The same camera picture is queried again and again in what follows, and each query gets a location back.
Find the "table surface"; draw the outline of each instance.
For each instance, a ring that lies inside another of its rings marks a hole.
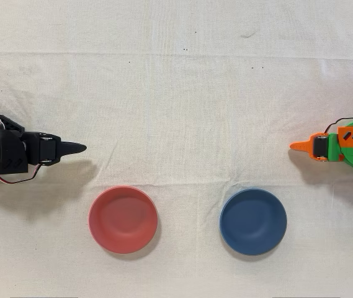
[[[0,297],[353,297],[353,169],[288,144],[353,116],[353,1],[0,0],[0,114],[88,149],[0,183]],[[156,204],[153,241],[104,251],[104,189]],[[233,253],[218,220],[247,187],[288,229]]]

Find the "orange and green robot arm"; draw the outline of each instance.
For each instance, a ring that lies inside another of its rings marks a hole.
[[[292,143],[290,148],[305,151],[314,160],[344,161],[353,167],[353,122],[338,127],[337,133],[328,133],[330,126],[325,133],[315,133],[308,141]]]

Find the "blue bowl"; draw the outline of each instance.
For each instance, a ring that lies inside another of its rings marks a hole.
[[[220,214],[220,232],[238,253],[261,255],[275,248],[287,230],[287,213],[268,191],[246,189],[233,195]]]

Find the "red bowl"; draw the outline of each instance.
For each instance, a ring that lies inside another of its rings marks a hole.
[[[156,233],[157,210],[142,191],[117,186],[104,191],[91,206],[88,224],[92,237],[106,250],[133,253]]]

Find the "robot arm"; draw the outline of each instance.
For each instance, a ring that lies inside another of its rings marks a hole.
[[[78,143],[62,142],[56,135],[41,132],[25,132],[25,129],[11,119],[0,115],[0,175],[28,173],[28,165],[51,166],[58,163],[62,156],[80,153],[86,146]],[[4,183],[10,183],[0,177]]]
[[[341,120],[353,117],[340,118],[331,123],[324,133],[315,133],[308,141],[294,142],[290,148],[305,151],[318,161],[344,161],[353,167],[353,122],[347,126],[339,126],[337,133],[328,133],[332,125]]]

